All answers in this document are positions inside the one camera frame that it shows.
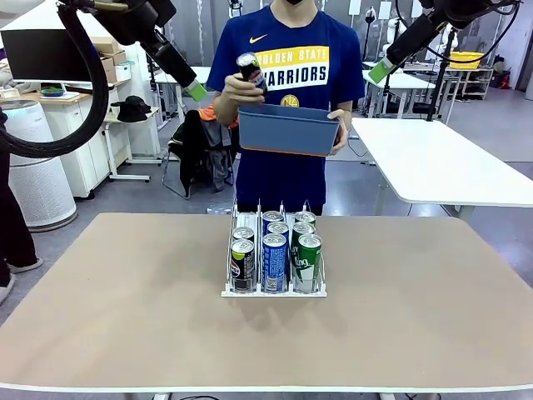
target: orange jacket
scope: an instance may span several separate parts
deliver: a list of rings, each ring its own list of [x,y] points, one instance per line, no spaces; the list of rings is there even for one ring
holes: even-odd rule
[[[213,104],[211,103],[208,107],[206,108],[200,108],[198,110],[198,113],[200,114],[200,119],[202,121],[216,121],[217,120],[217,116],[215,115],[215,108],[213,107]],[[237,120],[232,123],[228,128],[235,128],[235,127],[238,127],[239,126],[239,117],[237,116]]]

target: monitor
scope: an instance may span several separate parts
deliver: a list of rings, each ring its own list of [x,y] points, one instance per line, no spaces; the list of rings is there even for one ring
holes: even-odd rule
[[[64,29],[6,30],[0,33],[14,81],[91,81],[82,56]]]

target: shoe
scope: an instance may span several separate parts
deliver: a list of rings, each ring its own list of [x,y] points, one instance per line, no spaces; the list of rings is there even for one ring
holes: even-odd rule
[[[2,304],[7,296],[9,296],[9,293],[12,291],[13,286],[15,285],[15,280],[15,275],[11,274],[11,280],[9,281],[7,287],[0,286],[0,304]]]
[[[27,267],[15,267],[14,265],[11,265],[9,263],[7,264],[7,266],[9,267],[12,273],[25,273],[26,271],[32,271],[33,269],[37,269],[41,267],[43,264],[44,264],[44,261],[42,260],[42,258],[38,257],[37,262],[35,262],[32,265],[28,265]]]

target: can lid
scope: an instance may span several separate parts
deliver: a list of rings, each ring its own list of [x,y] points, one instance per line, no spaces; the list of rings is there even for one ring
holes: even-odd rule
[[[255,61],[257,61],[257,56],[253,52],[245,52],[238,57],[237,65],[239,67],[245,67],[246,65],[253,64]]]
[[[313,223],[316,221],[316,215],[309,211],[300,211],[295,214],[297,221],[302,221],[304,223]]]
[[[266,230],[270,233],[279,233],[282,235],[283,233],[289,232],[289,226],[284,222],[271,222],[266,227]]]
[[[308,233],[307,235],[300,236],[298,243],[304,248],[319,248],[322,245],[322,239],[318,235]]]
[[[302,235],[305,235],[306,233],[314,233],[316,231],[315,227],[308,222],[297,222],[292,226],[292,229]]]
[[[274,248],[280,248],[281,246],[285,246],[286,239],[278,233],[269,233],[263,238],[263,243]]]
[[[251,238],[253,236],[253,229],[250,227],[236,227],[233,230],[233,236],[239,238]]]
[[[232,251],[235,253],[249,253],[254,248],[253,242],[251,240],[239,239],[233,242]]]
[[[263,219],[267,221],[281,221],[283,216],[279,211],[267,211],[263,213]]]

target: table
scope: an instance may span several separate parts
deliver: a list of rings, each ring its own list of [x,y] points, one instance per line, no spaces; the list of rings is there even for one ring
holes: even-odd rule
[[[467,219],[476,206],[533,207],[533,181],[442,122],[353,118],[388,185],[407,203],[438,204]]]
[[[375,83],[369,76],[370,71],[363,71],[363,78],[367,81],[366,97],[370,99],[370,107],[368,110],[368,117],[374,118],[376,115],[381,114],[381,108],[383,102],[383,89],[385,88],[386,80],[383,79],[379,83]],[[398,108],[397,118],[404,117],[404,108],[406,105],[407,94],[411,94],[409,101],[408,114],[412,114],[413,106],[416,99],[416,91],[432,91],[435,89],[433,83],[423,81],[417,77],[412,77],[406,73],[393,73],[390,75],[389,86],[391,93],[394,93],[400,97],[400,106]]]
[[[151,107],[151,111],[147,113],[147,120],[153,117],[158,111],[158,107]],[[111,175],[109,175],[109,178],[112,180],[128,180],[128,181],[144,181],[146,183],[150,182],[150,176],[149,175],[123,175],[117,172],[117,163],[115,162],[115,155],[114,151],[112,149],[111,145],[111,132],[110,128],[111,125],[114,123],[144,123],[145,121],[139,121],[139,122],[124,122],[120,121],[117,116],[112,115],[110,112],[106,114],[106,117],[104,119],[104,129],[103,129],[103,135],[106,137],[106,145],[107,145],[107,152],[109,154],[109,166],[111,169]],[[139,158],[133,158],[132,155],[132,146],[130,143],[129,135],[126,133],[124,135],[126,138],[126,152],[127,152],[127,160],[126,163],[128,164],[157,164],[161,166],[162,160],[160,158],[153,158],[153,159],[139,159]],[[157,135],[152,138],[153,143],[158,143],[158,137]],[[158,154],[158,150],[154,148],[154,154]]]
[[[0,327],[0,387],[533,386],[533,292],[464,222],[321,217],[328,297],[238,299],[220,295],[229,223],[228,216],[100,214]]]
[[[192,67],[192,70],[197,75],[197,81],[201,85],[205,85],[207,83],[207,79],[209,78],[209,73],[211,72],[211,67]],[[177,115],[179,118],[179,122],[183,123],[185,122],[185,115],[183,114],[183,108],[185,107],[183,104],[182,99],[182,87],[176,82],[176,79],[172,75],[169,75],[168,73],[160,72],[158,75],[154,78],[155,83],[157,85],[157,92],[159,93],[159,85],[166,84],[166,85],[176,85],[176,101],[177,101]]]

